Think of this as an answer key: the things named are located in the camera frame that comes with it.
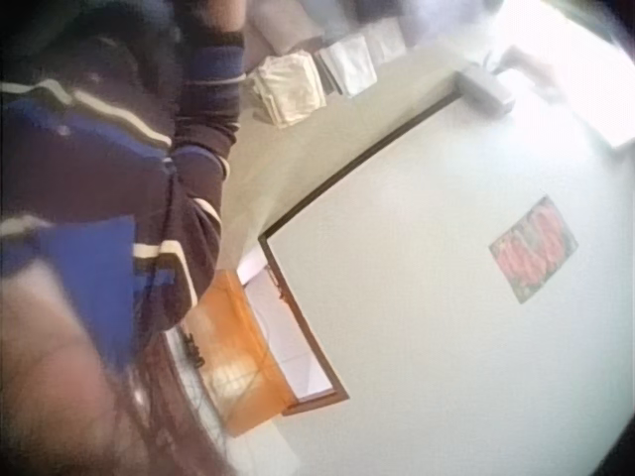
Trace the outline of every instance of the folded cloth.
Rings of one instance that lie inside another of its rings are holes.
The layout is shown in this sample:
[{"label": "folded cloth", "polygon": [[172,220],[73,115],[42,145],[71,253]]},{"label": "folded cloth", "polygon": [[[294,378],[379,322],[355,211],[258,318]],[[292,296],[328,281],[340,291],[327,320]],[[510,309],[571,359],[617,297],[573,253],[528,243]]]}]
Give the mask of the folded cloth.
[{"label": "folded cloth", "polygon": [[253,2],[249,17],[277,55],[285,55],[323,33],[296,0]]},{"label": "folded cloth", "polygon": [[307,52],[268,57],[250,77],[256,94],[280,128],[297,124],[326,106],[316,64]]},{"label": "folded cloth", "polygon": [[406,44],[396,18],[385,18],[363,29],[370,58],[375,66],[406,54]]},{"label": "folded cloth", "polygon": [[401,0],[399,23],[408,48],[473,20],[485,10],[485,0]]},{"label": "folded cloth", "polygon": [[361,34],[346,37],[317,54],[345,96],[356,96],[377,82],[375,67]]}]

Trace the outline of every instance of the striped sweater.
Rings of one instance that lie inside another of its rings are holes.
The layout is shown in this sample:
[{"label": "striped sweater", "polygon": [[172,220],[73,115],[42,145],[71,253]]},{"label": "striped sweater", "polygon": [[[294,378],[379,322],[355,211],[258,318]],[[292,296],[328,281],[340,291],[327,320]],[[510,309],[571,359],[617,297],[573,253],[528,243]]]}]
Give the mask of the striped sweater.
[{"label": "striped sweater", "polygon": [[48,262],[113,368],[213,277],[242,45],[191,50],[178,108],[139,68],[126,45],[88,38],[1,85],[2,276]]}]

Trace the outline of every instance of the white cloth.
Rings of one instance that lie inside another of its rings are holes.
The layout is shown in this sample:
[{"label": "white cloth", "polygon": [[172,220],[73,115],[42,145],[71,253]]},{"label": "white cloth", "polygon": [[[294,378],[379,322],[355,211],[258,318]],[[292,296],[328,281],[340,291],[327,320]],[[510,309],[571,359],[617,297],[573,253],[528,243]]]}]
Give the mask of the white cloth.
[{"label": "white cloth", "polygon": [[406,44],[396,18],[385,18],[363,29],[368,52],[375,66],[406,54]]},{"label": "white cloth", "polygon": [[328,68],[338,89],[347,97],[356,96],[377,82],[375,66],[366,40],[361,34],[346,37],[317,54]]},{"label": "white cloth", "polygon": [[256,94],[280,128],[297,124],[326,106],[316,64],[307,52],[268,57],[251,78]]}]

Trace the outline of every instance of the folded towel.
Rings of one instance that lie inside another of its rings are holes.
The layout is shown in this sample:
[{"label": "folded towel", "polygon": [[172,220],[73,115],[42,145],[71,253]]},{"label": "folded towel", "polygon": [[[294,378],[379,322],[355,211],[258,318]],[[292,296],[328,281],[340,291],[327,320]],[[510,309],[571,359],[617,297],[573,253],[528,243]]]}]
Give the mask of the folded towel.
[{"label": "folded towel", "polygon": [[346,37],[317,54],[328,68],[338,89],[348,97],[356,96],[377,82],[375,67],[366,40],[361,34]]},{"label": "folded towel", "polygon": [[258,0],[251,4],[249,17],[277,55],[285,55],[323,33],[296,0]]},{"label": "folded towel", "polygon": [[386,18],[363,29],[368,52],[375,66],[406,54],[406,44],[396,18]]},{"label": "folded towel", "polygon": [[326,106],[316,64],[307,52],[268,57],[250,77],[256,94],[280,128],[297,124]]}]

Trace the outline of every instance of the wooden cabinet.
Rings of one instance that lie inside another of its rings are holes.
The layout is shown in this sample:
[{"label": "wooden cabinet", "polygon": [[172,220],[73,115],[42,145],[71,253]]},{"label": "wooden cabinet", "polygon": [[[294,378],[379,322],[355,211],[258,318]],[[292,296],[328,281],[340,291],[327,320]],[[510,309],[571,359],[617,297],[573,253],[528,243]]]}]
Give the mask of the wooden cabinet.
[{"label": "wooden cabinet", "polygon": [[192,334],[205,361],[198,371],[230,435],[242,434],[296,402],[235,272],[216,273],[182,328]]}]

